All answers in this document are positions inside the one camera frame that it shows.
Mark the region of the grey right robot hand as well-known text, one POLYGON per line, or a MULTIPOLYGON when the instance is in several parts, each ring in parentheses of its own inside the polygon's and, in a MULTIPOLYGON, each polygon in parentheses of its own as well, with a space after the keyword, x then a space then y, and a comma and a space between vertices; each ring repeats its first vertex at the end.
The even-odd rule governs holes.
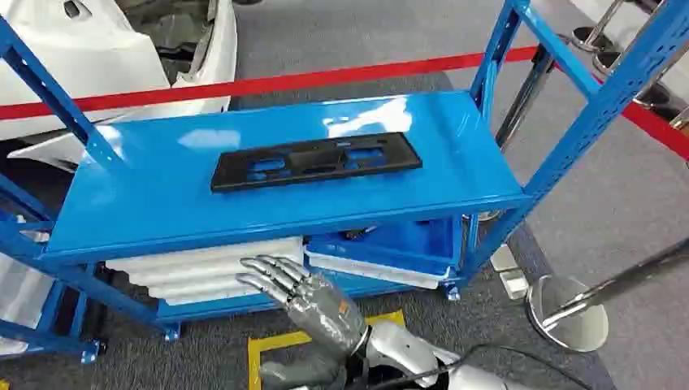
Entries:
POLYGON ((249 273, 236 275, 282 307, 317 350, 298 362, 265 362, 260 377, 267 389, 338 388, 347 381, 346 365, 366 340, 368 326, 353 301, 331 281, 290 258, 261 254, 239 263, 249 273))

